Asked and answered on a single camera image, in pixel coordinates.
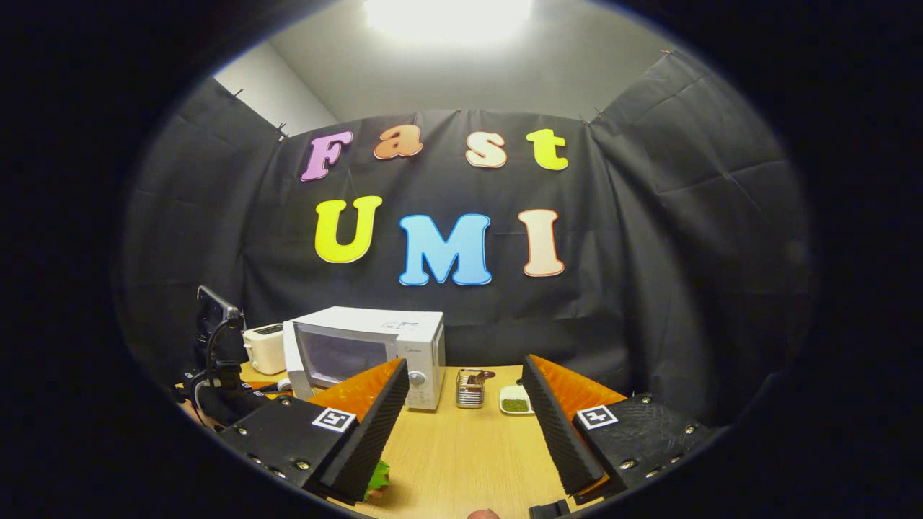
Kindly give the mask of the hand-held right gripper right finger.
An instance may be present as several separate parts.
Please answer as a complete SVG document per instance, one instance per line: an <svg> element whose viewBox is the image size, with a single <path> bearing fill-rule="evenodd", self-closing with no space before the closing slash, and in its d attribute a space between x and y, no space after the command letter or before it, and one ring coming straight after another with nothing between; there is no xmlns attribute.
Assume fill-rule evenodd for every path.
<svg viewBox="0 0 923 519"><path fill-rule="evenodd" d="M715 431L650 392L624 396L527 355L524 385L567 496L578 505L662 479Z"/></svg>

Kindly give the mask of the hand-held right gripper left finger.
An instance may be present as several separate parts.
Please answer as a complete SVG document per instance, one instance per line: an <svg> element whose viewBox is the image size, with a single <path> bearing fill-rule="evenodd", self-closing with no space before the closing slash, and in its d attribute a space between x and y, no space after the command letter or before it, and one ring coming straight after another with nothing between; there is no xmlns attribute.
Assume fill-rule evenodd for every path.
<svg viewBox="0 0 923 519"><path fill-rule="evenodd" d="M245 462L297 489L353 505L366 498L409 391L395 358L309 399L279 396L218 436Z"/></svg>

